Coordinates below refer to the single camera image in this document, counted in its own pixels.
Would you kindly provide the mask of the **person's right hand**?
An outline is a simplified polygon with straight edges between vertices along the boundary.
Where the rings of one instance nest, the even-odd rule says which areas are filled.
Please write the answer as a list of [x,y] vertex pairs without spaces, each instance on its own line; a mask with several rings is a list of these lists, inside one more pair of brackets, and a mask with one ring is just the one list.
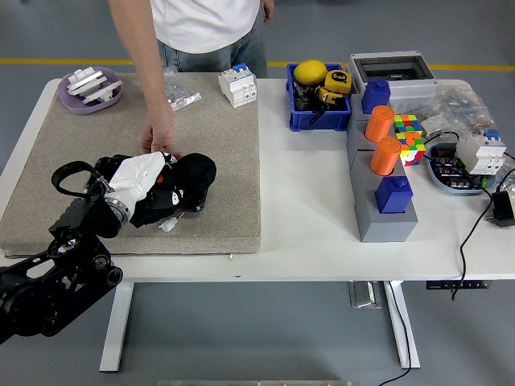
[[146,122],[138,138],[142,154],[162,151],[172,154],[177,159],[183,157],[183,153],[174,150],[172,145],[175,133],[174,118],[174,112],[169,105],[147,111]]

